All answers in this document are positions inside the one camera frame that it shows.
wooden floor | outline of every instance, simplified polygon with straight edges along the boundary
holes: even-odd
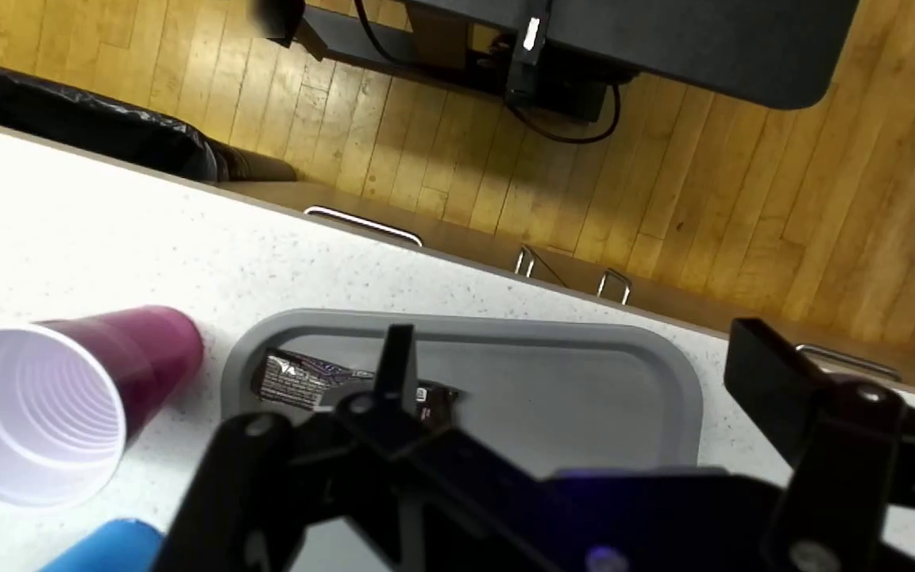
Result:
[[[349,193],[915,356],[915,0],[860,0],[815,109],[642,76],[617,137],[580,150],[483,99],[282,49],[249,9],[0,0],[0,64],[177,114]],[[398,2],[376,17],[404,24]]]

black object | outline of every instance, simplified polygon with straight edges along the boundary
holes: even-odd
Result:
[[[628,82],[637,70],[706,84],[772,109],[813,103],[835,70],[856,0],[406,0],[414,31],[364,24],[305,5],[305,0],[255,0],[255,17],[280,43],[297,40],[334,59],[510,96],[575,121],[595,121],[608,82]],[[459,64],[406,67],[433,39],[466,39],[471,22],[527,31],[536,15],[543,49],[510,46],[509,67],[466,43]]]
[[[0,70],[0,124],[192,180],[293,177],[168,114],[12,70]]]
[[[536,484],[459,427],[415,421],[414,370],[414,328],[389,328],[371,394],[297,427],[221,421],[155,569],[287,569],[308,525],[346,517],[389,569],[915,572],[879,543],[890,495],[915,505],[915,409],[824,377],[760,322],[735,325],[727,386],[795,461],[785,491],[723,471]]]

blue object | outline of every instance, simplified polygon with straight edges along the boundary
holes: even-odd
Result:
[[[49,560],[42,572],[149,572],[161,541],[164,538],[145,520],[113,517]]]

